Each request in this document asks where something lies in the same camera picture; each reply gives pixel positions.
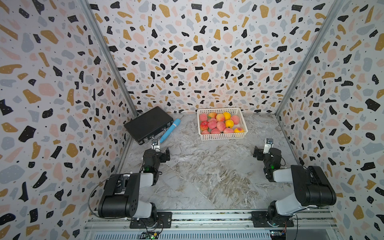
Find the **large pink peach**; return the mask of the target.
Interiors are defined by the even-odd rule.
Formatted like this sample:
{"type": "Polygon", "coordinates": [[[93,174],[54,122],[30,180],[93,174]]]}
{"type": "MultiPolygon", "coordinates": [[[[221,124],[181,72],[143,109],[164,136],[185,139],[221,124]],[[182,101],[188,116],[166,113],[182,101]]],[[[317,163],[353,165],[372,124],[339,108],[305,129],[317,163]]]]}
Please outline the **large pink peach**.
{"type": "Polygon", "coordinates": [[[209,121],[208,121],[208,128],[210,129],[210,130],[213,130],[213,129],[215,129],[217,127],[217,120],[216,119],[209,119],[209,121]]]}

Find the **orange pink front peach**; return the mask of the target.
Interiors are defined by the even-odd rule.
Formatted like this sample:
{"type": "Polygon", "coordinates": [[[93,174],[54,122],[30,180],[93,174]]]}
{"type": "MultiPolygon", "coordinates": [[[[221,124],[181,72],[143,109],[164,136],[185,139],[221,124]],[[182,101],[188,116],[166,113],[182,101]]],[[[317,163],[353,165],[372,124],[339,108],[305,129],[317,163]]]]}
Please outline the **orange pink front peach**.
{"type": "Polygon", "coordinates": [[[216,120],[217,120],[217,122],[224,122],[226,120],[226,117],[224,114],[217,114],[216,120]]]}

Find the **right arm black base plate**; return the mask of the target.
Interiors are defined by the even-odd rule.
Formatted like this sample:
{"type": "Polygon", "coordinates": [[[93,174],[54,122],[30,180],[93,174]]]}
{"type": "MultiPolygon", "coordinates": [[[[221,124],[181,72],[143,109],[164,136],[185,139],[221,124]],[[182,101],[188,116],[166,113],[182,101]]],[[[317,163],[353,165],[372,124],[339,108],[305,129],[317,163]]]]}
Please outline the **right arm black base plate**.
{"type": "Polygon", "coordinates": [[[281,216],[268,211],[251,212],[251,220],[254,228],[285,228],[294,226],[292,216],[281,216]]]}

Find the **yellow pink peach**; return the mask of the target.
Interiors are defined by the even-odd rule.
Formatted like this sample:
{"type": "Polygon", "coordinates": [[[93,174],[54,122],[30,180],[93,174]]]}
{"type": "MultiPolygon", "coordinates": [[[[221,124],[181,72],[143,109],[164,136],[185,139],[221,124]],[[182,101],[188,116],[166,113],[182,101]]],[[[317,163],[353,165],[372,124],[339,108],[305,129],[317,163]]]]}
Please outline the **yellow pink peach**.
{"type": "Polygon", "coordinates": [[[235,133],[244,133],[245,130],[243,128],[238,127],[238,128],[235,128],[234,132],[235,133]]]}

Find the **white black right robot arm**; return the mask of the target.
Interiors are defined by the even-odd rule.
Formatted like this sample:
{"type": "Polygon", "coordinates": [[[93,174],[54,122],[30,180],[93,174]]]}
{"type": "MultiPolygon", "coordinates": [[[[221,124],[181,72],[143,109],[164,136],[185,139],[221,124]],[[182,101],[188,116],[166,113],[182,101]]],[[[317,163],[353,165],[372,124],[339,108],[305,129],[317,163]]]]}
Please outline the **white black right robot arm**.
{"type": "Polygon", "coordinates": [[[264,164],[263,172],[271,183],[293,184],[294,192],[268,207],[269,218],[291,217],[309,208],[333,206],[337,195],[319,166],[291,165],[283,168],[282,152],[276,148],[255,147],[253,157],[264,164]]]}

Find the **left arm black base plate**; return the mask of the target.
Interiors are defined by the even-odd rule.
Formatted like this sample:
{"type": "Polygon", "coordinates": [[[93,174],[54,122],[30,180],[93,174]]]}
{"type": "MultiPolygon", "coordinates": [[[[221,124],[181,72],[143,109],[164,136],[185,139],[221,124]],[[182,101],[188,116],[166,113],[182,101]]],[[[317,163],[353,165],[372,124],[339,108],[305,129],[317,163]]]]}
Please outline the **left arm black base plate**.
{"type": "Polygon", "coordinates": [[[172,216],[172,212],[157,212],[152,213],[149,218],[134,218],[130,222],[130,229],[170,229],[172,216]]]}

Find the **orange wrinkled peach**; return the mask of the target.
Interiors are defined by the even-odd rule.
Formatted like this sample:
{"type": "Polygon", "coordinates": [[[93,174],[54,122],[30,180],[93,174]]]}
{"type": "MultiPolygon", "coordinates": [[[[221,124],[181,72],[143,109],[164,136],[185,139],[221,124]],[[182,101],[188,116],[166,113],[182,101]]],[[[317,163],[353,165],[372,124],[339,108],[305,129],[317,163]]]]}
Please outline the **orange wrinkled peach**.
{"type": "Polygon", "coordinates": [[[208,114],[208,117],[209,117],[210,119],[215,119],[216,116],[217,116],[217,113],[215,113],[215,112],[211,112],[211,113],[208,114]]]}

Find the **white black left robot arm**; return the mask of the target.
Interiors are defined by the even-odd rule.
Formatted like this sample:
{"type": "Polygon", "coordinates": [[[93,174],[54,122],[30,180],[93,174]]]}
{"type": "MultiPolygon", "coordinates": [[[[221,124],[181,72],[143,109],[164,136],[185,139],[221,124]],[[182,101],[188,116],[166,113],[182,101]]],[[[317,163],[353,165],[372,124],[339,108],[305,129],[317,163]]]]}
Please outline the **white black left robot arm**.
{"type": "Polygon", "coordinates": [[[104,192],[97,207],[103,219],[133,218],[156,221],[154,203],[139,200],[140,190],[157,184],[160,164],[170,160],[170,151],[164,153],[148,149],[143,155],[143,166],[138,173],[113,174],[106,181],[104,192]]]}

